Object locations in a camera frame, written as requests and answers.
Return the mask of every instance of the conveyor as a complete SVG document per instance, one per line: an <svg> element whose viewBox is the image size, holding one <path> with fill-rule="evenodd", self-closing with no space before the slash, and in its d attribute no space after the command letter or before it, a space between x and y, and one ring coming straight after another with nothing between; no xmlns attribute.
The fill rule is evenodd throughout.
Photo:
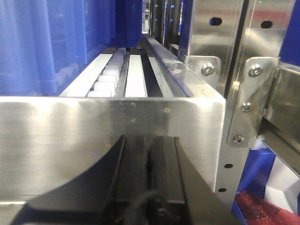
<svg viewBox="0 0 300 225"><path fill-rule="evenodd" d="M294 5L0 2L1 224L246 224L243 191L297 214Z"/></svg>

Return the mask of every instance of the white strip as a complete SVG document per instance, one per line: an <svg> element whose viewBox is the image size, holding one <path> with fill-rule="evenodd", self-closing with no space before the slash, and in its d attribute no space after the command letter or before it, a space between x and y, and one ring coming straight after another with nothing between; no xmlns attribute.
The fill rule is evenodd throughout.
<svg viewBox="0 0 300 225"><path fill-rule="evenodd" d="M85 97L111 57L111 54L98 55L60 94L60 97Z"/></svg>
<svg viewBox="0 0 300 225"><path fill-rule="evenodd" d="M266 185L265 199L285 210L298 213L299 177L276 157Z"/></svg>
<svg viewBox="0 0 300 225"><path fill-rule="evenodd" d="M0 202L0 205L24 205L26 202Z"/></svg>
<svg viewBox="0 0 300 225"><path fill-rule="evenodd" d="M130 55L125 97L147 97L140 55Z"/></svg>

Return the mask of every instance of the metal bracket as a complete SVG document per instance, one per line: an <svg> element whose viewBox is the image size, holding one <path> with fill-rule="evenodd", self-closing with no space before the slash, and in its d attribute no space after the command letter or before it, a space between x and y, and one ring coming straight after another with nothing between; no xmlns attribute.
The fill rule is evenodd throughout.
<svg viewBox="0 0 300 225"><path fill-rule="evenodd" d="M227 138L229 146L254 145L279 59L252 57L246 61Z"/></svg>
<svg viewBox="0 0 300 225"><path fill-rule="evenodd" d="M214 89L217 88L221 59L216 56L189 55L179 52L178 58Z"/></svg>

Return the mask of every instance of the round hole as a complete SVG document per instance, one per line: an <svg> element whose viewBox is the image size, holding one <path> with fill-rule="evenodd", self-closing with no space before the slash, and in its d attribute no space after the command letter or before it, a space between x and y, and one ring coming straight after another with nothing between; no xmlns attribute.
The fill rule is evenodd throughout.
<svg viewBox="0 0 300 225"><path fill-rule="evenodd" d="M261 24L261 28L263 29L269 29L273 26L273 22L272 21L263 21Z"/></svg>
<svg viewBox="0 0 300 225"><path fill-rule="evenodd" d="M211 26L220 26L222 24L222 19L219 17L213 17L210 19L210 25Z"/></svg>
<svg viewBox="0 0 300 225"><path fill-rule="evenodd" d="M226 164L224 167L225 167L226 169L230 169L230 168L233 168L233 165L232 165L232 164Z"/></svg>
<svg viewBox="0 0 300 225"><path fill-rule="evenodd" d="M226 188L220 188L220 189L218 190L218 192L225 192L225 191L227 191Z"/></svg>

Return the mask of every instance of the stainless steel frame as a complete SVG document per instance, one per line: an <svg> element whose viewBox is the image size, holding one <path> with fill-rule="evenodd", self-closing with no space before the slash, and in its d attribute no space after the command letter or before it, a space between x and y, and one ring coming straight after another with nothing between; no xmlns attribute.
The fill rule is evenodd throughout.
<svg viewBox="0 0 300 225"><path fill-rule="evenodd" d="M300 143L300 67L279 64L264 117Z"/></svg>
<svg viewBox="0 0 300 225"><path fill-rule="evenodd" d="M91 167L120 135L179 137L213 189L225 100L153 38L147 42L162 71L156 73L158 80L171 84L167 88L175 97L0 97L2 225L8 225L29 198Z"/></svg>
<svg viewBox="0 0 300 225"><path fill-rule="evenodd" d="M188 64L189 57L214 56L221 61L216 82L194 70L222 95L232 60L240 23L243 0L185 0L179 58Z"/></svg>
<svg viewBox="0 0 300 225"><path fill-rule="evenodd" d="M244 18L241 18L244 23L240 25L239 43L230 70L231 82L227 85L225 124L215 189L228 207L232 205L248 150L254 145L294 3L294 0L249 0L244 4ZM253 57L265 58L251 62ZM251 112L243 112L241 107L249 100L255 102L255 109L252 107ZM232 164L233 168L227 169L225 164Z"/></svg>

